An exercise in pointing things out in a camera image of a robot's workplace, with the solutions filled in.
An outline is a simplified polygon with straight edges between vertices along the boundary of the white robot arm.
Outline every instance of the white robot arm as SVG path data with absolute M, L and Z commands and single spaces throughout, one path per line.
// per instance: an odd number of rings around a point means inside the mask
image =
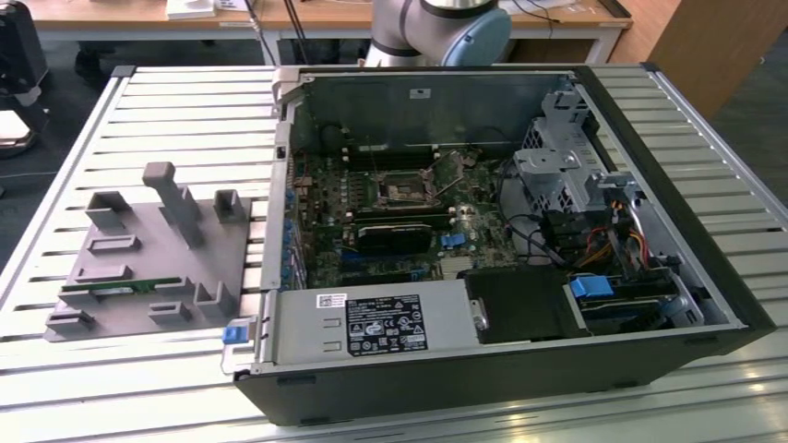
M 491 65 L 511 28 L 497 0 L 375 0 L 364 65 Z

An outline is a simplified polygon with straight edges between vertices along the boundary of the warning label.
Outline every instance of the warning label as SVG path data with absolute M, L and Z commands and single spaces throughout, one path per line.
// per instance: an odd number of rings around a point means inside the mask
M 347 351 L 355 357 L 427 349 L 419 295 L 345 301 Z

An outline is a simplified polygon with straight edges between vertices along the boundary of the aluminum workbench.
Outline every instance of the aluminum workbench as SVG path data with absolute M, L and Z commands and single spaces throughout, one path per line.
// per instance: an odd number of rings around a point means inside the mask
M 595 72 L 779 330 L 648 387 L 276 427 L 219 367 L 221 329 L 52 344 L 44 320 L 97 190 L 156 201 L 147 162 L 195 198 L 253 198 L 243 313 L 253 313 L 273 129 L 267 67 L 139 68 L 113 77 L 0 277 L 0 440 L 775 441 L 788 431 L 788 212 L 659 72 Z M 624 160 L 607 143 L 611 158 Z

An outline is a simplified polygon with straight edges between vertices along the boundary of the blue tab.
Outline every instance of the blue tab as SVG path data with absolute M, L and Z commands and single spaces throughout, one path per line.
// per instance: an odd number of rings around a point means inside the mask
M 613 295 L 613 288 L 603 275 L 584 275 L 569 283 L 575 298 L 608 297 Z
M 249 327 L 228 326 L 221 334 L 224 344 L 241 344 L 249 341 Z
M 452 246 L 460 246 L 465 244 L 465 234 L 456 233 L 452 235 Z
M 441 235 L 441 246 L 452 248 L 465 244 L 465 234 L 455 233 L 452 235 Z

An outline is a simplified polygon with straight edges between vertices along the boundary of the floor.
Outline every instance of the floor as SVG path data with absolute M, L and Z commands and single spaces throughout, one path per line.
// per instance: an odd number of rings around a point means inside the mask
M 0 160 L 0 268 L 5 266 L 24 228 L 37 209 L 56 171 L 88 119 L 101 86 L 91 86 L 72 70 L 76 42 L 45 42 L 51 73 L 44 81 L 41 102 L 51 123 L 39 143 L 24 154 Z M 352 63 L 355 48 L 343 47 L 343 60 Z M 123 44 L 103 61 L 113 66 L 259 65 L 256 43 L 140 42 Z M 783 33 L 712 125 L 728 140 L 777 197 L 788 203 L 788 32 Z

